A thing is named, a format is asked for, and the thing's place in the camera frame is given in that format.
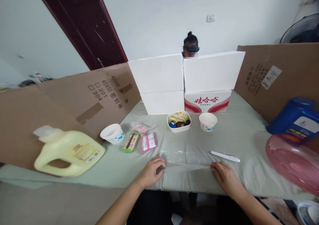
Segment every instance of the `light green tablecloth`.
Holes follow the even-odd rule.
[[[170,191],[192,191],[224,194],[209,165],[224,161],[239,176],[246,189],[256,196],[285,199],[311,200],[313,195],[305,192],[282,177],[270,164],[265,144],[270,134],[267,122],[236,92],[224,113],[215,113],[218,123],[211,132],[199,127],[199,113],[191,113],[188,131],[172,133],[167,126],[166,115],[147,115],[139,102],[122,121],[124,140],[115,145],[104,143],[106,152],[101,160],[84,174],[74,178],[56,178],[7,165],[0,170],[0,179],[6,182],[23,181],[80,183],[104,188],[125,188],[138,175],[145,164],[157,155],[167,160],[163,177],[153,189]],[[156,132],[158,147],[141,154],[141,145],[133,153],[123,153],[129,136],[130,122],[140,121]],[[231,162],[207,153],[214,150],[240,158],[240,163]]]

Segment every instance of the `white pen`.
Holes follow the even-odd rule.
[[[240,159],[238,159],[237,157],[232,156],[232,155],[225,155],[225,154],[221,154],[221,153],[218,153],[218,152],[215,152],[215,151],[212,151],[212,150],[209,150],[208,153],[210,153],[212,155],[216,155],[218,157],[222,157],[222,158],[227,159],[227,160],[234,161],[236,163],[240,162]]]

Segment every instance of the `bottle handle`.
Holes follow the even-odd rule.
[[[39,157],[34,162],[34,167],[41,172],[45,172],[45,173],[53,174],[57,176],[68,176],[68,177],[78,176],[77,174],[77,171],[79,168],[78,165],[70,164],[66,168],[58,168],[48,164],[55,159],[59,159],[59,158],[45,159],[45,158],[42,158],[40,154]]]

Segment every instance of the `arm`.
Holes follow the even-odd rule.
[[[140,175],[103,214],[96,225],[124,225],[141,192],[161,178],[163,170],[156,174],[156,170],[160,166],[165,168],[165,161],[161,157],[156,157],[148,162]]]
[[[281,225],[264,206],[243,187],[232,168],[224,162],[214,162],[211,169],[221,188],[243,209],[254,225]]]

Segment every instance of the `forearm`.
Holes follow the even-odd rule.
[[[133,182],[104,213],[96,225],[124,225],[142,191],[141,186]]]
[[[243,209],[254,225],[281,225],[281,223],[251,194],[247,194],[244,199],[235,202]]]

